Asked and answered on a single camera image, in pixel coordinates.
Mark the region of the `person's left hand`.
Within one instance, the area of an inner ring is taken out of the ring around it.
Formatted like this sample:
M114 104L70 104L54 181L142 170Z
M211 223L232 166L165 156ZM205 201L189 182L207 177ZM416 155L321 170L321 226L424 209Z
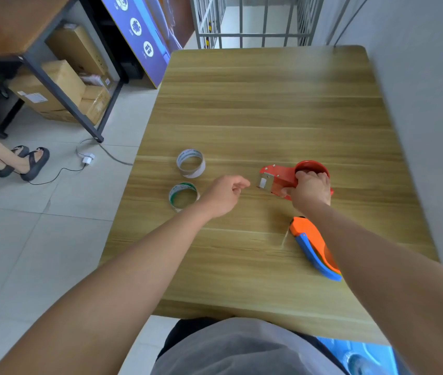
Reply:
M209 219L221 217L236 206L238 200L233 199L232 186L250 187L250 181L243 176L224 175L215 179L200 196L198 202Z

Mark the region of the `red tape dispenser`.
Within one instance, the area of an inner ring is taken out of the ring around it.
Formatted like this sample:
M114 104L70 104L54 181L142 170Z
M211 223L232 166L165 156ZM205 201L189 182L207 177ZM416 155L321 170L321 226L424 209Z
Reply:
M283 188L297 187L298 179L295 174L299 171L324 173L330 177L328 169L314 160L301 161L294 167L271 164L260 169L258 173L260 178L256 181L256 187L273 195L282 196Z

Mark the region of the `person's right forearm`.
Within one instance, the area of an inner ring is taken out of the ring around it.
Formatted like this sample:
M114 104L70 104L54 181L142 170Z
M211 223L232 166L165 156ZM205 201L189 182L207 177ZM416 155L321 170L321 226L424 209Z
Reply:
M296 208L319 230L343 278L414 375L443 375L443 265L319 201Z

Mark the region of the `white tape roll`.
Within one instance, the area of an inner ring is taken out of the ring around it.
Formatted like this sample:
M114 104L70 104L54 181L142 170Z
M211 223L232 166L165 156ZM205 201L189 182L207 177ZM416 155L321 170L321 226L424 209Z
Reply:
M182 168L183 162L185 162L189 158L198 158L200 159L200 164L194 168L193 170L186 170ZM176 166L180 172L180 174L185 178L197 178L203 174L206 169L206 162L202 152L196 149L186 149L183 150L178 157L176 158Z

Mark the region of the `orange and blue tape dispenser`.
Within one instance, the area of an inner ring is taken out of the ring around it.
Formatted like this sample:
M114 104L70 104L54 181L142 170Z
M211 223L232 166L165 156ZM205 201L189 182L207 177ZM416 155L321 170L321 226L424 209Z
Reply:
M324 277L340 282L343 279L330 250L316 226L304 216L295 216L289 231L313 267Z

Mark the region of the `green-edged tape roll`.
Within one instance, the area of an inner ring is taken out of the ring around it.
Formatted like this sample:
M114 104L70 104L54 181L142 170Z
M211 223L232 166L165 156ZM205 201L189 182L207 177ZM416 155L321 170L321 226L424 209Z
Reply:
M169 204L177 213L193 204L199 198L200 192L191 182L180 182L174 185L168 194Z

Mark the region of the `person's black shorts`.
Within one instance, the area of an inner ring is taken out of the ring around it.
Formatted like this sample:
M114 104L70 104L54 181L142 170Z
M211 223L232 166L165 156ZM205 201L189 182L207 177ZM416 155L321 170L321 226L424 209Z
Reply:
M213 317L180 319L166 337L164 345L160 350L156 360L158 360L163 354L165 354L168 350L177 345L183 339L220 321L221 320L215 319Z

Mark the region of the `person's grey shirt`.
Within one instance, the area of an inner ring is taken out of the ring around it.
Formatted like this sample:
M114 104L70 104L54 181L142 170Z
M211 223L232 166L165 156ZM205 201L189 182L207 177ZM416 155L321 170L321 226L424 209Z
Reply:
M180 341L150 375L350 375L315 336L231 317Z

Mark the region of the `small cardboard box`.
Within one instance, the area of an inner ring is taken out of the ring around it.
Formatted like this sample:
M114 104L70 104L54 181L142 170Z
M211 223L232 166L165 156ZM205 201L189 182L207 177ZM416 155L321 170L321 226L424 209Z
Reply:
M86 85L78 108L96 126L105 113L110 99L109 91L104 86Z

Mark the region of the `grey metal railing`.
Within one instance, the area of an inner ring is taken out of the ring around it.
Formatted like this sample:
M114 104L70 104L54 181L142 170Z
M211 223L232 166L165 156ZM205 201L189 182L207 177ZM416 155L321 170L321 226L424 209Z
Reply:
M312 44L324 0L190 0L186 49L300 47Z

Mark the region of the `blue sign board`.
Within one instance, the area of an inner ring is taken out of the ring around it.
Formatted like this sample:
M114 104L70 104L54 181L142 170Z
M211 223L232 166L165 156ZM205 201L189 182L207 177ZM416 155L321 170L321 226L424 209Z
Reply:
M101 0L155 88L194 34L191 0Z

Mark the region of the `blue plastic stool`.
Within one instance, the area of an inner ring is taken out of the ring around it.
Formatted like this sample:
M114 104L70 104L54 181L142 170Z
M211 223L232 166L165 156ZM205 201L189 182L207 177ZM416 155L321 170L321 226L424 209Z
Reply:
M350 375L400 375L391 346L318 337Z

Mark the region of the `black sandal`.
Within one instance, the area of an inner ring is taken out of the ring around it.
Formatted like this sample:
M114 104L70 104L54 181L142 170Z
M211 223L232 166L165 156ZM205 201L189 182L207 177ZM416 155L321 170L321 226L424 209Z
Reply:
M38 147L34 151L28 153L29 170L26 173L21 173L20 177L25 182L34 180L44 168L50 159L50 151L45 147Z
M11 151L14 155L18 156L19 158L24 158L29 154L29 148L25 145L18 145L14 147ZM15 170L12 166L5 165L5 167L2 170L0 170L0 178L5 178L14 171Z

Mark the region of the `large cardboard box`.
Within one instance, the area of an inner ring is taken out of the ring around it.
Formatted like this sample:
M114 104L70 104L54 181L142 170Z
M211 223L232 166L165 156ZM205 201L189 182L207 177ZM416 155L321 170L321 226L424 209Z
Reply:
M66 60L45 62L42 69L76 106L82 100L86 85ZM64 110L65 107L26 66L9 81L9 89L36 112Z

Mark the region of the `long cardboard box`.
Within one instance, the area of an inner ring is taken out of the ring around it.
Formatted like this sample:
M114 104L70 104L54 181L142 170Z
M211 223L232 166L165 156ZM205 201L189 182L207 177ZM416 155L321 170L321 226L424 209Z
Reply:
M46 40L51 52L66 60L77 73L106 75L108 67L93 39L82 25L65 23Z

